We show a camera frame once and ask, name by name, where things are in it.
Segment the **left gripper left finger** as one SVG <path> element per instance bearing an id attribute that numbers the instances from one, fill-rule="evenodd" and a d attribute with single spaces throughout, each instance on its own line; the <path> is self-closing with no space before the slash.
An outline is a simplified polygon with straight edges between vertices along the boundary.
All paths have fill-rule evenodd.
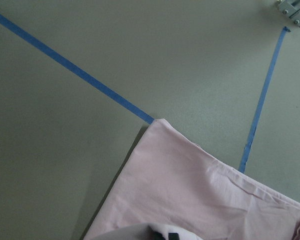
<path id="1" fill-rule="evenodd" d="M 165 238 L 164 238 L 164 236 L 161 233 L 154 231 L 152 233 L 151 240 L 165 240 Z"/>

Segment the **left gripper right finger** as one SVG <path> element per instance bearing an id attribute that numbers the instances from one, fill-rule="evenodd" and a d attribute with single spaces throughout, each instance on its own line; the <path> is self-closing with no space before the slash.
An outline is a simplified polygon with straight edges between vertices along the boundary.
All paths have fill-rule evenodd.
<path id="1" fill-rule="evenodd" d="M 176 232 L 168 233 L 168 240 L 179 240 L 179 234 Z"/>

